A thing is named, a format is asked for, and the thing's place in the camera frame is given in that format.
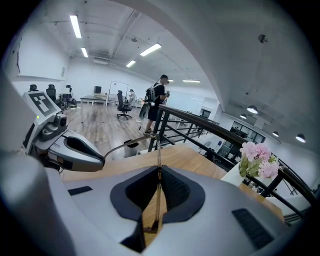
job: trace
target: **ceiling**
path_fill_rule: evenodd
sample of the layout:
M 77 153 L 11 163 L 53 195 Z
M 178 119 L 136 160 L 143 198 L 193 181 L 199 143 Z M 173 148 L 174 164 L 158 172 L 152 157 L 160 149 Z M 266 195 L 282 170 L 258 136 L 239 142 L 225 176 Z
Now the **ceiling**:
M 73 14 L 78 15 L 82 38 L 75 37 L 69 17 Z M 182 82 L 184 79 L 200 80 L 197 86 L 208 90 L 208 97 L 217 98 L 186 47 L 159 23 L 130 7 L 108 0 L 48 0 L 37 16 L 71 56 L 84 58 L 81 47 L 85 47 L 90 58 L 108 59 L 110 66 L 153 81 L 162 74 L 174 80 L 173 86 L 190 86 Z M 140 56 L 155 43 L 162 48 Z M 131 60 L 136 64 L 127 68 Z
M 70 24 L 74 13 L 82 40 Z M 253 104 L 264 132 L 320 152 L 319 63 L 297 24 L 271 0 L 56 0 L 41 16 L 72 55 L 81 56 L 85 45 L 90 56 L 119 68 L 136 60 L 130 70 L 154 80 L 199 79 L 214 89 L 224 112 L 250 114 Z M 268 43 L 259 42 L 261 34 Z M 160 50 L 139 56 L 156 42 Z M 246 122 L 256 118 L 250 114 Z M 295 139 L 299 133 L 307 143 Z

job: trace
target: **sneaker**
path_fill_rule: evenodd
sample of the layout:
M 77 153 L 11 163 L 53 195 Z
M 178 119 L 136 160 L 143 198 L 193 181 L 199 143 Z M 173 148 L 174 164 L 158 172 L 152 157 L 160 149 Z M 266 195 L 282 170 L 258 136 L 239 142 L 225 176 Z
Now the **sneaker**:
M 143 135 L 144 135 L 144 136 L 149 135 L 149 134 L 152 134 L 152 129 L 145 130 L 145 131 L 143 132 Z

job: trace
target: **whiteboard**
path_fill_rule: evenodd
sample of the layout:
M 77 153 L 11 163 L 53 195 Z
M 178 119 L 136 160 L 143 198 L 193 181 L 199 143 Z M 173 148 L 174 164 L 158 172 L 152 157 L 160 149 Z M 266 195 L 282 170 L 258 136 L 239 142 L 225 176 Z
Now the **whiteboard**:
M 122 96 L 127 96 L 128 84 L 123 82 L 111 81 L 109 94 L 117 95 L 118 90 L 122 91 Z
M 200 95 L 170 90 L 166 106 L 199 115 L 204 100 L 205 97 Z

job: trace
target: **flower vase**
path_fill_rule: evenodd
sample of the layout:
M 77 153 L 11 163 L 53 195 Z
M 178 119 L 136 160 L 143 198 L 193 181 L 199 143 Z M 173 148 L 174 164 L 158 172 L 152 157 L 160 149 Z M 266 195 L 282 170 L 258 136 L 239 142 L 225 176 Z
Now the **flower vase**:
M 255 177 L 258 181 L 262 182 L 267 187 L 270 185 L 270 183 L 273 181 L 272 178 L 264 178 L 264 177 Z
M 221 181 L 228 182 L 238 187 L 245 179 L 245 176 L 241 177 L 239 173 L 239 165 L 240 162 L 238 162 L 226 175 L 224 175 Z

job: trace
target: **pink flower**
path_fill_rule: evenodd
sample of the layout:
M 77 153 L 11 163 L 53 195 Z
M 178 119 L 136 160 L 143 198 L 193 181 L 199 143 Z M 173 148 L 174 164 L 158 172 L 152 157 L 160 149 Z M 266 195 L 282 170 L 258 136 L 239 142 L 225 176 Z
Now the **pink flower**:
M 240 148 L 240 152 L 246 155 L 249 162 L 252 162 L 257 156 L 256 144 L 251 141 L 244 142 L 242 148 Z
M 264 161 L 268 161 L 271 156 L 271 151 L 264 143 L 258 143 L 255 146 L 256 153 L 258 154 L 259 158 L 262 158 Z
M 263 178 L 274 178 L 278 174 L 279 162 L 263 161 L 259 165 L 258 175 Z

